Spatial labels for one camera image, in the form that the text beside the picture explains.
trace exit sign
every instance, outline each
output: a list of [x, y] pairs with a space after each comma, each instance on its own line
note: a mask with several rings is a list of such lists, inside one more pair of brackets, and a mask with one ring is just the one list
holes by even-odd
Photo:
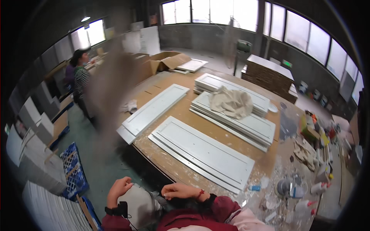
[[290, 68], [292, 67], [292, 64], [290, 62], [286, 61], [286, 60], [283, 60], [283, 64], [290, 67]]

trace hair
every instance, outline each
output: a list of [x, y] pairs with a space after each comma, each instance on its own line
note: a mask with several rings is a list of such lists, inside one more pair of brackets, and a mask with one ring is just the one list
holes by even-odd
[[71, 58], [71, 61], [70, 61], [70, 64], [73, 66], [73, 67], [76, 67], [77, 64], [78, 64], [78, 60], [82, 57], [82, 55], [84, 54], [85, 52], [82, 51], [82, 50], [76, 50]]

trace hand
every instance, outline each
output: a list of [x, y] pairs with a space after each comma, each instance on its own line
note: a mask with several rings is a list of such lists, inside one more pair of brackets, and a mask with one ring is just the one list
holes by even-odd
[[107, 197], [107, 207], [112, 209], [117, 207], [117, 199], [124, 195], [133, 184], [131, 183], [131, 178], [125, 176], [122, 179], [118, 179], [114, 182], [113, 186], [109, 190]]
[[[200, 188], [195, 188], [195, 187], [185, 185], [185, 184], [180, 184], [180, 183], [165, 185], [161, 190], [162, 196], [164, 196], [166, 200], [171, 200], [174, 197], [196, 198], [199, 196], [200, 192], [201, 192]], [[198, 201], [203, 202], [207, 200], [209, 197], [210, 197], [210, 194], [205, 192], [199, 197]]]

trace beige rag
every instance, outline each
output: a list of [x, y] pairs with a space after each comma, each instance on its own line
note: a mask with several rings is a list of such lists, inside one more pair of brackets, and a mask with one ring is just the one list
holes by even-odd
[[225, 86], [214, 91], [209, 97], [211, 110], [223, 112], [229, 117], [242, 119], [253, 110], [251, 96], [245, 91], [228, 90]]
[[316, 159], [316, 154], [311, 151], [313, 149], [311, 146], [310, 148], [307, 148], [306, 144], [304, 143], [303, 145], [298, 143], [296, 140], [294, 142], [294, 154], [296, 155], [297, 159], [307, 165], [309, 170], [315, 171], [315, 164], [314, 160]]

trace red bracelet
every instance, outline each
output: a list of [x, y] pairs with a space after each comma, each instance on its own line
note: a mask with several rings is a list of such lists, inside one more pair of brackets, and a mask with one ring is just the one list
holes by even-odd
[[201, 191], [199, 192], [199, 195], [196, 197], [196, 199], [198, 200], [201, 197], [202, 194], [204, 194], [204, 190], [203, 189], [201, 189]]

